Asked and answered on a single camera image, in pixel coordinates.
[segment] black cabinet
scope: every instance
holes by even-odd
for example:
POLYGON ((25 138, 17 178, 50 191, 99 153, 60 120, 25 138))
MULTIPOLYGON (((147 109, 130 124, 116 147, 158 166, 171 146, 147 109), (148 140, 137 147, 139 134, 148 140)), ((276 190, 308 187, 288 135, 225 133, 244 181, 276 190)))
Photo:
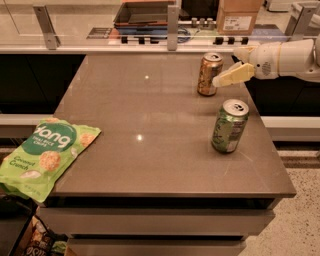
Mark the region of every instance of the black cabinet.
POLYGON ((52 114, 84 55, 0 55, 0 112, 52 114))
POLYGON ((262 116, 320 116, 320 83, 295 77, 246 82, 262 116))

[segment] drawer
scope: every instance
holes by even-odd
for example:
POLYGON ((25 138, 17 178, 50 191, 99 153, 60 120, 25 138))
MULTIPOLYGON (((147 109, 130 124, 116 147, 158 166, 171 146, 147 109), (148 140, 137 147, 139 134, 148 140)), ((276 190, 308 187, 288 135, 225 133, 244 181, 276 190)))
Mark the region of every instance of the drawer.
POLYGON ((77 256, 235 256, 245 242, 69 239, 68 247, 77 256))
POLYGON ((76 235, 258 235, 272 210, 41 208, 57 233, 76 235))

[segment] cardboard box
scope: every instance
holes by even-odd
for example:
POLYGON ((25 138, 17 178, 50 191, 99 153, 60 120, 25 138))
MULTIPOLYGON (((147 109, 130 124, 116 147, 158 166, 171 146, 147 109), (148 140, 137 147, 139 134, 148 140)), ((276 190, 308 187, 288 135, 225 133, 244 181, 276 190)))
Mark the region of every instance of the cardboard box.
POLYGON ((220 35, 250 35, 262 0, 221 0, 217 15, 220 35))
POLYGON ((221 7, 226 12, 258 12, 263 0, 220 0, 221 7))

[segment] snack bag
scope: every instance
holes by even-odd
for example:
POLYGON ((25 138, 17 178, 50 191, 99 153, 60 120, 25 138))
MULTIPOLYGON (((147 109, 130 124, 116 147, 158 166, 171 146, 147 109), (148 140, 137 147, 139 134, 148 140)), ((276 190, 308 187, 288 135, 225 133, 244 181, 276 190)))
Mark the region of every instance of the snack bag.
POLYGON ((0 166, 0 184, 7 194, 43 202, 55 182, 100 134, 99 128, 43 119, 34 133, 0 166))

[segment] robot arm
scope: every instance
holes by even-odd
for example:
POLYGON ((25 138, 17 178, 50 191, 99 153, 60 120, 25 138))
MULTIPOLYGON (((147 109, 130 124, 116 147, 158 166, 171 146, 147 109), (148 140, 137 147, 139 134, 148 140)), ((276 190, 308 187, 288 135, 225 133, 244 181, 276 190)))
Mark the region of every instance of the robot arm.
POLYGON ((239 47, 234 55, 244 62, 236 63, 213 79, 216 87, 258 79, 275 79, 293 76, 299 79, 320 82, 320 35, 313 39, 275 42, 258 47, 239 47))

